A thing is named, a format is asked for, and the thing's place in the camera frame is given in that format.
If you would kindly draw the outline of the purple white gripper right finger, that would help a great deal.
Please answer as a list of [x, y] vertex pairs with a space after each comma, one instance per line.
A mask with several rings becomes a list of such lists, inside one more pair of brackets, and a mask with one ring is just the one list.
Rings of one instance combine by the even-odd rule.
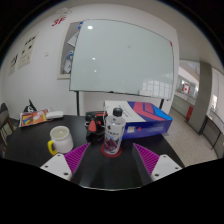
[[133, 144], [133, 156], [143, 182], [154, 182], [181, 170], [168, 155], [158, 155], [136, 143]]

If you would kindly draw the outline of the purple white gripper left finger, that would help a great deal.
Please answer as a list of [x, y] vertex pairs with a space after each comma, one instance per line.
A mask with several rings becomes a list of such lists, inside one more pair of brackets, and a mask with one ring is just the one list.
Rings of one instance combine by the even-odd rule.
[[57, 153], [43, 164], [41, 169], [70, 181], [89, 146], [90, 144], [86, 143], [71, 150], [67, 154]]

